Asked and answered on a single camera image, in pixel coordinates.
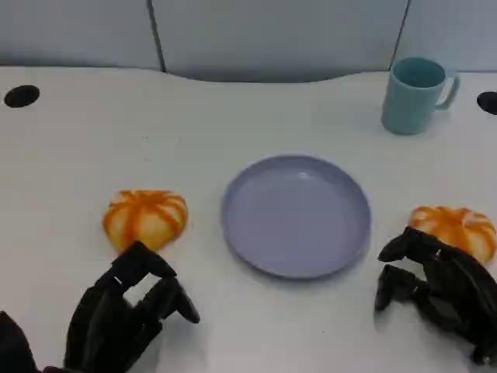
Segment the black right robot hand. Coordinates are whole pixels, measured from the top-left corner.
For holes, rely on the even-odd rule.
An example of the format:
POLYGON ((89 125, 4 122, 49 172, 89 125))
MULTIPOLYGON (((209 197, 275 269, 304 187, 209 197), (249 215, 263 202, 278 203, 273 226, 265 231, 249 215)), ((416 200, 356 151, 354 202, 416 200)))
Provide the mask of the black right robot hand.
POLYGON ((406 227, 380 252, 374 309, 411 302, 424 319, 472 344, 476 365, 496 364, 496 281, 471 255, 406 227))

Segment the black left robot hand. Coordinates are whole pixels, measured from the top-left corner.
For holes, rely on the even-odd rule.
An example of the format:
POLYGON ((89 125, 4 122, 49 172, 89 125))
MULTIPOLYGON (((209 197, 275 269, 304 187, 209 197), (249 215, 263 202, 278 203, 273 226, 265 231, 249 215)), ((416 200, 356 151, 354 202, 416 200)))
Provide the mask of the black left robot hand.
POLYGON ((200 315, 177 273, 142 242, 134 242, 82 296, 68 327, 64 367, 76 372, 127 372, 178 312, 191 323, 200 315), (158 282, 136 304, 125 293, 147 275, 158 282))

